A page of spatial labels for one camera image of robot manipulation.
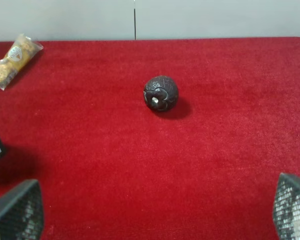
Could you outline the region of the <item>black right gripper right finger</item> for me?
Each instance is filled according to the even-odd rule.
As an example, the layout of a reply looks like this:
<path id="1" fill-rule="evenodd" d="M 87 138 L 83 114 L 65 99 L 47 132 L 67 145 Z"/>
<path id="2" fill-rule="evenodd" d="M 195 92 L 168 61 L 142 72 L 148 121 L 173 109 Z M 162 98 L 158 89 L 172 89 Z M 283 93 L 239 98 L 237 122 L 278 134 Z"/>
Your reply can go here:
<path id="1" fill-rule="evenodd" d="M 279 175 L 272 219 L 280 240 L 300 240 L 300 177 Z"/>

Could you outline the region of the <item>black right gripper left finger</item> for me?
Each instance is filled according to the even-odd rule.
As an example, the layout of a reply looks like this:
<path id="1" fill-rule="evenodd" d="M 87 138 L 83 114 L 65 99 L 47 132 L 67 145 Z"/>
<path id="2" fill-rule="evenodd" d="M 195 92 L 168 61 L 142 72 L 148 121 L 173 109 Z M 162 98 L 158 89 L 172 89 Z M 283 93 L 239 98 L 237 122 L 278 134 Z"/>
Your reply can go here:
<path id="1" fill-rule="evenodd" d="M 27 179 L 0 197 L 0 240 L 39 240 L 44 229 L 40 183 Z"/>

